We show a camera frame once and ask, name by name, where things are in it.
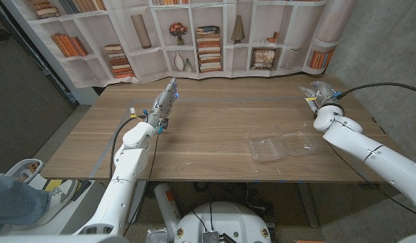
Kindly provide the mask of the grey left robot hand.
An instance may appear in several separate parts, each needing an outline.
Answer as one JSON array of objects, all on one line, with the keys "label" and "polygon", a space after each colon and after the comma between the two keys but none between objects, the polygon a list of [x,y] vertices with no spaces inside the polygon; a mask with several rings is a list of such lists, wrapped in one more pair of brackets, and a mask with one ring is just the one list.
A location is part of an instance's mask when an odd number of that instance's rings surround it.
[{"label": "grey left robot hand", "polygon": [[159,128],[162,130],[168,127],[169,119],[167,117],[172,110],[174,101],[179,97],[176,86],[176,79],[172,78],[166,86],[165,90],[162,91],[155,99],[153,106],[145,120],[154,128]]}]

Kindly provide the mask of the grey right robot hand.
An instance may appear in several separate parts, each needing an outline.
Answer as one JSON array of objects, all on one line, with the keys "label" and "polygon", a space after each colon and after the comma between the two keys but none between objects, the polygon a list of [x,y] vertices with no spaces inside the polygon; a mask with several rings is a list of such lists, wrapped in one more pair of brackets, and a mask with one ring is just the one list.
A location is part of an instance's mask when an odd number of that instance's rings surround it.
[{"label": "grey right robot hand", "polygon": [[320,80],[313,81],[311,86],[316,90],[299,86],[298,89],[306,95],[306,102],[312,112],[317,112],[324,106],[333,105],[340,109],[338,114],[344,115],[344,109],[338,104],[337,96],[340,92],[336,92],[328,83]]}]

